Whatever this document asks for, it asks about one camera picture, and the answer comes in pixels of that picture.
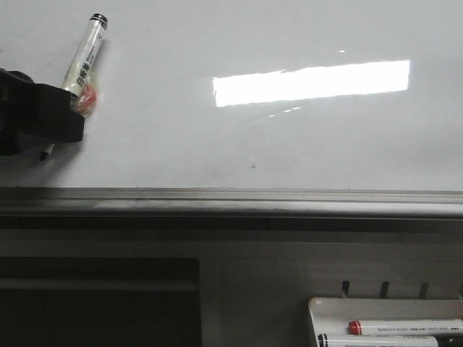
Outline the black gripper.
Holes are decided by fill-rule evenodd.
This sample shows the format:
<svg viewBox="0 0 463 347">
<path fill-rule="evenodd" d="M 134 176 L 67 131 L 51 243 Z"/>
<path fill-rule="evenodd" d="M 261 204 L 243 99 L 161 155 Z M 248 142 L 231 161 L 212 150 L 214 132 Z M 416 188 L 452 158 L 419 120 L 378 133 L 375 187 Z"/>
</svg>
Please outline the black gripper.
<svg viewBox="0 0 463 347">
<path fill-rule="evenodd" d="M 80 142 L 85 120 L 72 101 L 67 90 L 35 84 L 22 72 L 1 69 L 1 155 L 28 150 L 36 145 L 34 137 Z"/>
</svg>

